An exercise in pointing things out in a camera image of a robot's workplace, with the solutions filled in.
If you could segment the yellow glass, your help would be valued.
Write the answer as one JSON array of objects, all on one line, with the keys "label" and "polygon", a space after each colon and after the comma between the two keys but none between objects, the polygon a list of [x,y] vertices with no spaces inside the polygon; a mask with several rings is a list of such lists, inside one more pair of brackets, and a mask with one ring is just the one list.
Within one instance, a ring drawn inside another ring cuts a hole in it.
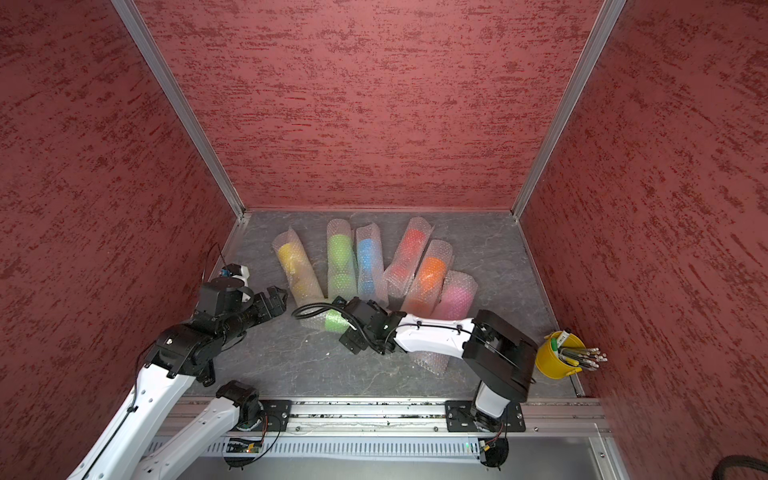
[{"label": "yellow glass", "polygon": [[286,275],[296,305],[301,307],[325,299],[304,246],[293,228],[279,234],[272,243]]}]

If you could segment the bright green wine glass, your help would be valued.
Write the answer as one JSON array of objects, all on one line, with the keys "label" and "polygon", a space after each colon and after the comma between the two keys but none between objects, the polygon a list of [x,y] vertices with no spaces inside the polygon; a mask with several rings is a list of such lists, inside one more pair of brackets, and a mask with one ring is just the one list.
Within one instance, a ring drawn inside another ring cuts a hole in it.
[{"label": "bright green wine glass", "polygon": [[329,310],[325,313],[324,329],[327,332],[343,334],[349,327],[349,322],[340,312]]}]

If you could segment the clear bubble wrap sheet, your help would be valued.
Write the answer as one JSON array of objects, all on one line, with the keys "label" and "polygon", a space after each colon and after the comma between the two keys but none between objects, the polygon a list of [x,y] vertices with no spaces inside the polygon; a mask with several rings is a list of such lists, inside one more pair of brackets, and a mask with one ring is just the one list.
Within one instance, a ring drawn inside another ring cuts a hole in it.
[{"label": "clear bubble wrap sheet", "polygon": [[329,310],[336,310],[343,315],[343,310],[346,307],[346,304],[347,304],[347,301],[342,297],[337,297],[334,300],[323,300],[319,302],[312,302],[312,303],[308,303],[306,305],[297,307],[292,312],[292,316],[295,319],[299,320],[300,323],[307,328],[326,331],[324,329],[325,313]]}]

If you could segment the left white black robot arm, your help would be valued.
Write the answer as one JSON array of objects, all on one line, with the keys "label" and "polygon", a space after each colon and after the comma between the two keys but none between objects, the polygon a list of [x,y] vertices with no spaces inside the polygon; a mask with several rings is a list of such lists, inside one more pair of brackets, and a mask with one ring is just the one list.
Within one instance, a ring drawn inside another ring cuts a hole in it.
[{"label": "left white black robot arm", "polygon": [[281,316],[286,300],[278,287],[254,292],[243,274],[204,283],[192,318],[150,346],[131,392],[71,478],[176,479],[232,429],[281,430],[282,417],[267,413],[255,388],[230,381],[195,419],[158,450],[147,451],[182,395],[194,383],[215,383],[215,358],[249,329]]}]

